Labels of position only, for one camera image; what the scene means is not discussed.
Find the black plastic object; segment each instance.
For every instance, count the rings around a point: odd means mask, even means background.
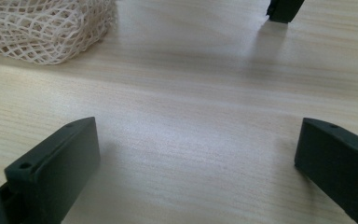
[[[304,119],[296,167],[358,223],[358,136],[335,124]]]
[[[300,10],[304,0],[271,0],[267,15],[271,21],[288,23]]]
[[[66,124],[5,169],[0,224],[59,224],[100,163],[95,118]]]

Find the white netting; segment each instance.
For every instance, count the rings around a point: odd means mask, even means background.
[[[114,0],[0,0],[0,54],[62,63],[106,33],[114,8]]]

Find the wooden table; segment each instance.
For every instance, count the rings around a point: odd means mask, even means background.
[[[97,120],[102,167],[63,223],[353,223],[294,168],[304,117],[358,134],[358,1],[126,0],[54,66],[0,56],[0,185],[63,124]]]

